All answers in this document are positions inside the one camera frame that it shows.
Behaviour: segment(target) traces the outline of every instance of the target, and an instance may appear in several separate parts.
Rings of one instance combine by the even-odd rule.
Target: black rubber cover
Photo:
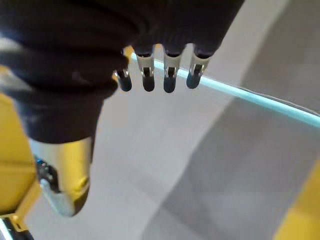
[[[176,88],[176,78],[169,76],[169,77],[164,77],[163,80],[163,89],[166,93],[170,94],[172,93]]]
[[[186,85],[190,89],[195,89],[196,87],[198,87],[198,85],[200,83],[200,78],[201,78],[201,76],[199,76],[197,73],[192,75],[189,72],[188,77],[186,78]]]
[[[147,92],[152,92],[155,89],[155,78],[154,76],[142,77],[143,88]]]

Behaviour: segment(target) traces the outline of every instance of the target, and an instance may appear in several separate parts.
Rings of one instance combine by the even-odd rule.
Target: yellow surface
[[[0,215],[15,211],[32,185],[33,162],[12,103],[0,94]]]
[[[274,240],[320,239],[320,161],[288,212]]]

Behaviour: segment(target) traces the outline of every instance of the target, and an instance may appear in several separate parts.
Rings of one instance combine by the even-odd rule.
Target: metal fingertip
[[[176,88],[176,78],[175,77],[164,77],[163,89],[166,93],[172,93]]]

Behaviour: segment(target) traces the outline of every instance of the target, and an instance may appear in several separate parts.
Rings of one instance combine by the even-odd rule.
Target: robotic hand
[[[132,87],[122,50],[132,45],[143,87],[155,87],[153,46],[175,89],[181,54],[194,44],[186,84],[196,88],[243,0],[0,0],[0,90],[13,101],[50,205],[74,216],[90,187],[104,99]]]

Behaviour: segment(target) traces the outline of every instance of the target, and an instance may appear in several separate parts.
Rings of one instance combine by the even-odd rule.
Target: gray floor
[[[320,111],[320,3],[287,2],[246,1],[207,75]],[[205,86],[137,80],[105,102],[84,209],[61,218],[41,198],[26,223],[47,240],[270,240],[319,145],[318,129]]]

